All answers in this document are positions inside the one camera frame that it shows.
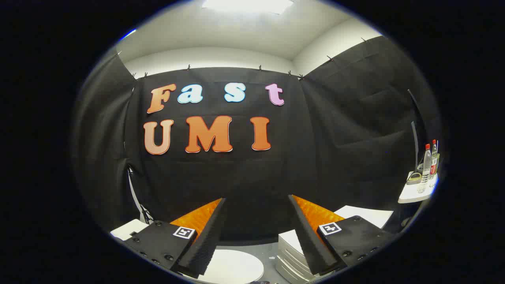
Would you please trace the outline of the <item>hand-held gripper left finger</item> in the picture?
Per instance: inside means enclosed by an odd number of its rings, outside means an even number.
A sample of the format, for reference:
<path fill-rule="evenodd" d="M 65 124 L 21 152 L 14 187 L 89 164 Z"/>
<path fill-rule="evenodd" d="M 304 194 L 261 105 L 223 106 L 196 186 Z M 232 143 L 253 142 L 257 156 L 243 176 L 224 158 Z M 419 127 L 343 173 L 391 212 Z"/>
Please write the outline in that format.
<path fill-rule="evenodd" d="M 172 222 L 156 220 L 123 245 L 163 270 L 197 278 L 216 250 L 226 210 L 226 198 L 219 198 Z"/>

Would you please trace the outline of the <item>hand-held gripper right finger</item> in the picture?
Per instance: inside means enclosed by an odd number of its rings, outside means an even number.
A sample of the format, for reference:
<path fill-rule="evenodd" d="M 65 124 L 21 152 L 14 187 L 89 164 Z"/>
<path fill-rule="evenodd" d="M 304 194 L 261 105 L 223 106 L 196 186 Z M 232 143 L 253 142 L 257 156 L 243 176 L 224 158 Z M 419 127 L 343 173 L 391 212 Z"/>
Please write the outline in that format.
<path fill-rule="evenodd" d="M 312 274 L 359 265 L 395 239 L 395 234 L 359 215 L 344 218 L 292 194 L 288 200 L 294 229 Z"/>

